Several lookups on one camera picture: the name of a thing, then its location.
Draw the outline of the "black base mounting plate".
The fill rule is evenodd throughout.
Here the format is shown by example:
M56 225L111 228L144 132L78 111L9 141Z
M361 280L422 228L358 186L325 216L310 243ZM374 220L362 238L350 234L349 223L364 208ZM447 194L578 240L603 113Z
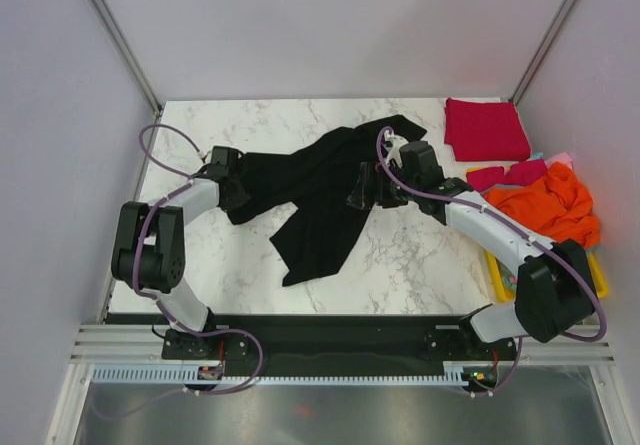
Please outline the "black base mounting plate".
M505 363L516 356L511 338L485 344L460 315L224 315L222 336L168 332L165 360L221 358L240 375L435 374L447 362Z

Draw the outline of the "aluminium front rail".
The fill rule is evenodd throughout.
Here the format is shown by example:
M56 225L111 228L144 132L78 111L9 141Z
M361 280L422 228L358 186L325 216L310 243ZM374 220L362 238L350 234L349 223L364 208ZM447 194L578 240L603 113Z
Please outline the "aluminium front rail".
M83 325L71 352L73 363L159 364L163 345L145 325ZM525 338L520 362L526 366L613 366L607 340L579 342L560 336L548 343Z

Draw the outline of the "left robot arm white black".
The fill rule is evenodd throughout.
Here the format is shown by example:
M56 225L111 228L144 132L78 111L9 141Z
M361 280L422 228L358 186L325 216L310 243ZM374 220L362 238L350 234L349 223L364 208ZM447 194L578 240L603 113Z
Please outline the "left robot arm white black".
M170 326L186 333L185 347L208 358L219 347L213 312L185 278L187 225L214 209L244 205L243 153L215 146L208 161L178 189L154 203L129 201L120 210L111 274L138 296L151 300Z

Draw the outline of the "folded red t shirt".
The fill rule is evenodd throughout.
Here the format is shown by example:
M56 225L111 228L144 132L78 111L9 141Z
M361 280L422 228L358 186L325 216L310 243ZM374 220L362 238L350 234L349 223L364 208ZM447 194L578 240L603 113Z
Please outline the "folded red t shirt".
M445 101L444 143L459 162L523 161L531 146L509 102Z

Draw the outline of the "black t shirt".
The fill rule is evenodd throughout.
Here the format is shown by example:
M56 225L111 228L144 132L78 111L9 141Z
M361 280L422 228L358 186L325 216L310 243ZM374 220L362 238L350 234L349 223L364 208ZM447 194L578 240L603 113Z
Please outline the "black t shirt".
M346 262L370 214L348 205L347 198L360 165L377 161L376 140L385 127L409 141L427 133L394 115L339 127L289 155L249 152L239 160L240 183L249 200L227 212L232 224L249 222L279 205L297 207L270 238L288 269L284 287L335 275Z

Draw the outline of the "orange t shirt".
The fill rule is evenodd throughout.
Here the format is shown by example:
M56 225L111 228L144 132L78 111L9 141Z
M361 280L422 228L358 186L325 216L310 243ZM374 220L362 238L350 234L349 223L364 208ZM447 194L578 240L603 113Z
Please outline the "orange t shirt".
M532 184L493 187L485 199L521 225L560 243L573 239L585 249L601 239L600 220L589 189L568 166L555 162Z

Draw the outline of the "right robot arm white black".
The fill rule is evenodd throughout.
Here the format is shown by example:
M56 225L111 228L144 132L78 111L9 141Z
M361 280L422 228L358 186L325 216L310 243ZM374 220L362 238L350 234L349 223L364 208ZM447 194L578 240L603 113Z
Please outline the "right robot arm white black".
M558 336L575 339L571 327L596 316L607 330L586 250L573 239L556 241L510 218L458 177L445 177L433 147L409 142L384 129L376 140L377 159L366 162L348 205L369 210L410 202L425 215L474 240L516 279L514 299L472 312L458 333L458 346L477 359L494 342L530 337L547 343Z

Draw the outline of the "pink garment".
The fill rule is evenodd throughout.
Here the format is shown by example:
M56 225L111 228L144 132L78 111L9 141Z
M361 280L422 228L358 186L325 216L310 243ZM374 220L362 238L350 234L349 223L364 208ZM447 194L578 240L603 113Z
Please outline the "pink garment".
M573 159L566 152L558 153L545 160L545 164L548 168L550 168L553 164L556 164L556 163L562 164L570 169L573 168Z

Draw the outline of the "magenta garment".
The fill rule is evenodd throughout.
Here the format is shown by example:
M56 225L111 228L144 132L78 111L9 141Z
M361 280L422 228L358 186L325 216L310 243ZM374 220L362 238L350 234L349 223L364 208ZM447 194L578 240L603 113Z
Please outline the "magenta garment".
M470 169L467 182L477 191L484 192L495 186L525 187L541 178L548 170L542 159L518 162L511 166L492 166Z

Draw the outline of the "left aluminium frame post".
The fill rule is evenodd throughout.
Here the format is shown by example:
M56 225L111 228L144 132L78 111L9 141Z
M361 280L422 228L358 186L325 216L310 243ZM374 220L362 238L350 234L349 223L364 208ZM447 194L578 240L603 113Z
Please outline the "left aluminium frame post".
M88 1L107 32L125 68L134 80L147 105L152 110L154 117L158 118L163 111L163 104L158 94L154 91L151 82L147 78L107 0Z

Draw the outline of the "right aluminium frame post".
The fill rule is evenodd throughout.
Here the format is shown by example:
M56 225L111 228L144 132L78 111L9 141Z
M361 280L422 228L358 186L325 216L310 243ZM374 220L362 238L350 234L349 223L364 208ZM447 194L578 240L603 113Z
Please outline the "right aluminium frame post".
M580 0L561 1L513 93L509 96L509 103L517 106L523 100L579 2Z

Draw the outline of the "aluminium frame post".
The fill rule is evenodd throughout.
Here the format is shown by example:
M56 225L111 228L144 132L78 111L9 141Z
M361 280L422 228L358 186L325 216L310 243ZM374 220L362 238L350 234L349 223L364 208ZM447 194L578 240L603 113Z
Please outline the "aluminium frame post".
M509 96L509 103L517 106L523 100L579 2L580 0L561 1L513 93Z
M151 82L147 78L107 0L88 1L107 32L125 68L134 80L147 105L152 110L154 117L158 118L163 111L163 104L158 94L154 91Z

